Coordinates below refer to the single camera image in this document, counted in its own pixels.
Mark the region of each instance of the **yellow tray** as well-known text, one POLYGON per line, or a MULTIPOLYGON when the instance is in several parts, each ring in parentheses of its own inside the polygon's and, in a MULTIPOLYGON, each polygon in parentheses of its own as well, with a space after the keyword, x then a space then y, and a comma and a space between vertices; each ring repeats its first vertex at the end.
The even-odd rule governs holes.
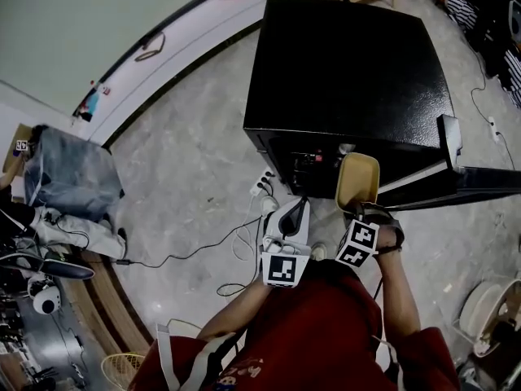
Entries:
POLYGON ((376 203, 380 184, 380 164, 372 156, 350 153, 342 160, 336 186, 336 205, 345 210, 353 200, 376 203))

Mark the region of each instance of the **white curved wall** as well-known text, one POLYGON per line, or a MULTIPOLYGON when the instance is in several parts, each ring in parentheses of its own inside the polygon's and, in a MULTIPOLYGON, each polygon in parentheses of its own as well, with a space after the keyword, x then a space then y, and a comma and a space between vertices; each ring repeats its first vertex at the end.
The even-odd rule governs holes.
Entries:
POLYGON ((227 38, 262 19, 266 0, 208 0, 163 30, 161 53, 136 63, 127 59, 106 81, 90 123, 79 135, 103 144, 162 85, 227 38))

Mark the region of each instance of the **wall outlet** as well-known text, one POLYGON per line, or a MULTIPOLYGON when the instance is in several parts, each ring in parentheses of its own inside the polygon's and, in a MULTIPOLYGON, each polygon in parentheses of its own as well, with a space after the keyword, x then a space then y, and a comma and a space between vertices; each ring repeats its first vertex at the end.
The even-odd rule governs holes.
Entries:
POLYGON ((265 187, 267 184, 266 182, 262 181, 262 178, 266 178, 268 181, 275 176, 275 173, 271 170, 269 166, 266 167, 264 171, 262 171, 262 174, 260 177, 253 183, 252 188, 250 188, 250 194, 254 197, 257 197, 261 191, 264 191, 261 187, 259 187, 257 184, 260 184, 262 187, 265 187))
POLYGON ((499 135, 497 134, 496 121, 492 116, 488 117, 488 123, 490 123, 490 131, 492 132, 492 138, 495 143, 499 143, 499 135))

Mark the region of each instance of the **gray bag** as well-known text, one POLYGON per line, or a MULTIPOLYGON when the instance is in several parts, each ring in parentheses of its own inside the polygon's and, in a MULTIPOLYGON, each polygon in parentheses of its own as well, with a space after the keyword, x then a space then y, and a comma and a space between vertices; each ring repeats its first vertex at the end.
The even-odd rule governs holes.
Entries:
POLYGON ((109 151, 50 127, 43 128, 25 165, 24 184, 29 205, 93 222, 124 195, 109 151))

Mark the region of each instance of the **gray tiled floor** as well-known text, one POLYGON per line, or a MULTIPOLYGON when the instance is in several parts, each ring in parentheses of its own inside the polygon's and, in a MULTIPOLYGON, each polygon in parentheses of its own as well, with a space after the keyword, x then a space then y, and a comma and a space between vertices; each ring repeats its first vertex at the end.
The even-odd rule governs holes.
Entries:
MULTIPOLYGON (((459 164, 508 169, 505 148, 492 141, 471 102, 470 91, 482 78, 458 27, 431 0, 397 0, 397 10, 423 19, 440 57, 462 129, 459 164)), ((185 256, 216 243, 245 218, 249 188, 265 167, 242 131, 257 38, 253 33, 193 72, 113 146, 127 193, 119 218, 129 232, 130 259, 159 263, 169 253, 185 256)), ((518 158, 521 112, 495 79, 475 99, 486 116, 495 117, 518 158)), ((283 204, 289 197, 275 186, 283 204)), ((343 234, 339 212, 329 200, 313 200, 312 206, 311 242, 325 241, 332 256, 343 234)), ((405 268, 422 323, 442 328, 455 357, 462 347, 449 325, 466 294, 483 277, 513 276, 521 265, 520 206, 517 196, 398 215, 407 237, 405 268)), ((258 215, 254 201, 251 216, 258 215)), ((252 277, 251 253, 239 243, 237 250, 248 261, 233 256, 228 240, 190 260, 169 260, 159 270, 134 265, 116 271, 151 332, 155 323, 170 318, 203 325, 226 304, 215 293, 219 285, 252 277)), ((379 273, 373 262, 361 271, 361 279, 374 291, 379 273)))

